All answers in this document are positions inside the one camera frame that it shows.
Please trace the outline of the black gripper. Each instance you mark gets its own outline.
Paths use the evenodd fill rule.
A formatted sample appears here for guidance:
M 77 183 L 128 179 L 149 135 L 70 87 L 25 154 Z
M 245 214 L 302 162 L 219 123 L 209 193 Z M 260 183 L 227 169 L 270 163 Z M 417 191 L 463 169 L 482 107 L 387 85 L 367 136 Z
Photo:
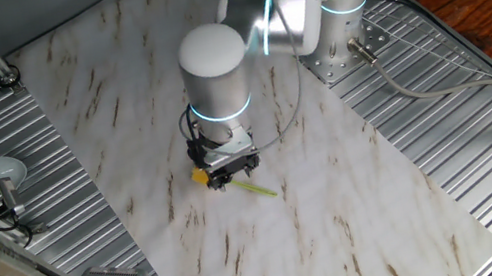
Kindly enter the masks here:
M 208 185 L 210 189 L 225 192 L 225 186 L 231 182 L 233 176 L 240 171 L 243 171 L 247 177 L 251 177 L 252 172 L 260 164 L 258 154 L 245 155 L 239 157 L 232 162 L 208 172 Z

